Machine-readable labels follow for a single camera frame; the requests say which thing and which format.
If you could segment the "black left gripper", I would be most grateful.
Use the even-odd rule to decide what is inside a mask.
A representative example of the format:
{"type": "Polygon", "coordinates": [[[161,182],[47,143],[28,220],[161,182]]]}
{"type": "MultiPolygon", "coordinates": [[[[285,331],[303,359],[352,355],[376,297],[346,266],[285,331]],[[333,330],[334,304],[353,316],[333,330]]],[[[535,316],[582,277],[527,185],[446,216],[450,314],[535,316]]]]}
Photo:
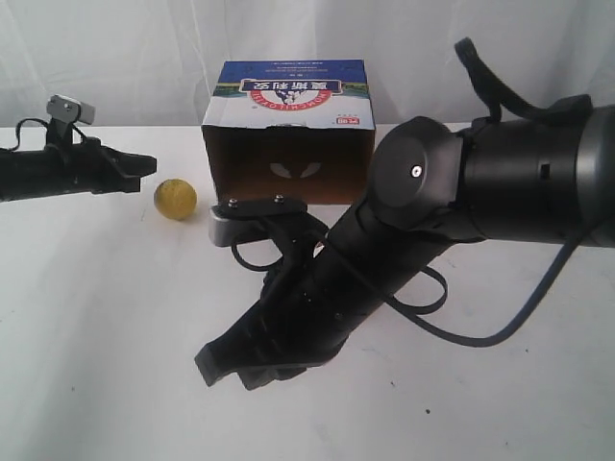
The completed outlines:
{"type": "Polygon", "coordinates": [[[71,193],[136,193],[141,179],[155,174],[154,157],[121,152],[100,142],[82,142],[71,146],[71,193]]]}

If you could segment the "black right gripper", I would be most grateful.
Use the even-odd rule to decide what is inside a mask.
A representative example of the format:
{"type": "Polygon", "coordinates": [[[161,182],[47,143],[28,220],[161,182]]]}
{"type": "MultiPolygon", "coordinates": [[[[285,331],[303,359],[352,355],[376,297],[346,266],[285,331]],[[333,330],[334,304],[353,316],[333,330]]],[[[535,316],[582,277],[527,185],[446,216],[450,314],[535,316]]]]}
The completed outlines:
{"type": "Polygon", "coordinates": [[[194,357],[209,387],[235,374],[256,390],[320,366],[381,305],[384,224],[375,216],[344,215],[330,229],[310,215],[266,223],[283,261],[259,302],[194,357]]]}

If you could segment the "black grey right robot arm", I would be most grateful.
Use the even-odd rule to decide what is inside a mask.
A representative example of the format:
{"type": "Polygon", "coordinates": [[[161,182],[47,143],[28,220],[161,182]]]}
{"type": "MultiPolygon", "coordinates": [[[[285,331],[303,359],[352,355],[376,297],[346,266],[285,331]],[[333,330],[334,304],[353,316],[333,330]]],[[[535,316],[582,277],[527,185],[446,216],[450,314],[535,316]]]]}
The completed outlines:
{"type": "Polygon", "coordinates": [[[213,207],[212,242],[237,250],[269,240],[256,302],[195,356],[204,382],[237,375],[249,390],[332,360],[382,305],[444,341],[490,348],[533,313],[575,249],[614,244],[614,109],[545,119],[475,121],[453,132],[427,117],[381,141],[360,197],[332,225],[297,199],[228,200],[213,207]],[[553,243],[553,263],[519,312],[483,337],[429,321],[441,301],[402,303],[398,291],[456,245],[553,243]]]}

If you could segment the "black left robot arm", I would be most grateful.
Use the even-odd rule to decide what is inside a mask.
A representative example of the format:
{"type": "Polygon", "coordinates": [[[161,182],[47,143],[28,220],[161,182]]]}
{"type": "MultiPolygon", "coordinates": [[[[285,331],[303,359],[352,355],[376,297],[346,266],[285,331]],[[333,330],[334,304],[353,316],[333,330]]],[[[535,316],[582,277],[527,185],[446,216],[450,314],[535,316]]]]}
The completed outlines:
{"type": "Polygon", "coordinates": [[[157,172],[157,159],[117,151],[98,138],[39,151],[1,151],[1,200],[13,202],[60,195],[136,193],[157,172]]]}

